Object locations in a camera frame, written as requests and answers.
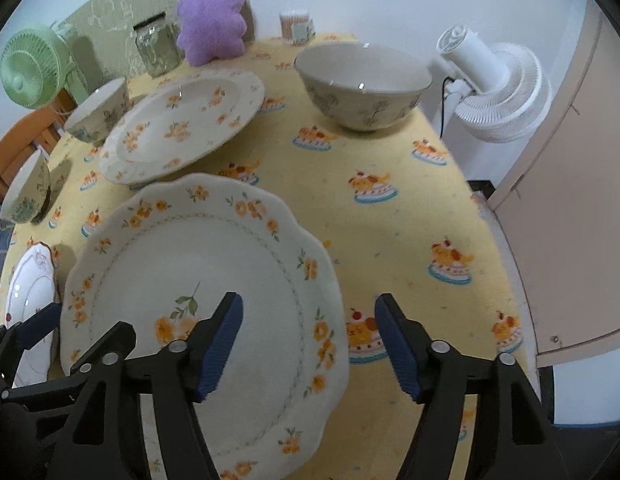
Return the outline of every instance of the black power cord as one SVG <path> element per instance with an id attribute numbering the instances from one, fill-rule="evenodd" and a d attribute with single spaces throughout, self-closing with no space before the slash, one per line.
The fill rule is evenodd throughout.
<path id="1" fill-rule="evenodd" d="M 453 77 L 447 75 L 445 76 L 445 79 L 443 79 L 443 84 L 441 85 L 441 131 L 439 134 L 439 139 L 443 139 L 443 116 L 445 116 L 445 85 L 454 80 L 455 79 Z"/>

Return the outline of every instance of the cabinet door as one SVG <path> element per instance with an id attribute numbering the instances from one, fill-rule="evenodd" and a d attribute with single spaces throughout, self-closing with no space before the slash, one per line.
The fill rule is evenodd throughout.
<path id="1" fill-rule="evenodd" d="M 620 40 L 609 23 L 574 107 L 496 213 L 540 354 L 620 330 Z"/>

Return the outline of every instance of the silver screw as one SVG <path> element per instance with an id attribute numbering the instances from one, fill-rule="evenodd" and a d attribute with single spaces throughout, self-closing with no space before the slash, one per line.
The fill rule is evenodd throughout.
<path id="1" fill-rule="evenodd" d="M 432 342 L 432 349 L 437 354 L 447 354 L 450 352 L 450 345 L 441 339 Z"/>
<path id="2" fill-rule="evenodd" d="M 170 343 L 168 350 L 174 354 L 179 354 L 187 348 L 187 343 L 183 339 L 176 339 Z"/>
<path id="3" fill-rule="evenodd" d="M 508 354 L 504 352 L 503 354 L 499 354 L 499 361 L 501 361 L 504 365 L 512 366 L 517 362 L 514 355 Z"/>
<path id="4" fill-rule="evenodd" d="M 118 361 L 118 354 L 116 352 L 109 352 L 101 359 L 104 365 L 113 365 Z"/>

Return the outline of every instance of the small floral bowl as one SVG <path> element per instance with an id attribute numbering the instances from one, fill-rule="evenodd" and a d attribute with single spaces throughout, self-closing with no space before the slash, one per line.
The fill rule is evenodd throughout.
<path id="1" fill-rule="evenodd" d="M 419 104 L 432 83 L 415 57 L 369 43 L 331 43 L 296 57 L 312 103 L 341 126 L 359 132 L 387 128 Z"/>
<path id="2" fill-rule="evenodd" d="M 83 142 L 101 142 L 130 107 L 125 77 L 113 79 L 83 101 L 68 118 L 64 129 Z"/>
<path id="3" fill-rule="evenodd" d="M 41 150 L 37 150 L 18 170 L 0 208 L 2 220 L 25 224 L 45 214 L 50 201 L 50 170 Z"/>

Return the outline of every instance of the chair backrest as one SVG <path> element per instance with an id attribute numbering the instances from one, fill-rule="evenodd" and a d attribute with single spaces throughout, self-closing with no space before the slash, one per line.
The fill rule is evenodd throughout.
<path id="1" fill-rule="evenodd" d="M 40 145 L 51 153 L 60 136 L 56 124 L 63 126 L 64 118 L 52 107 L 41 108 L 23 117 L 0 140 L 0 202 L 27 158 Z"/>

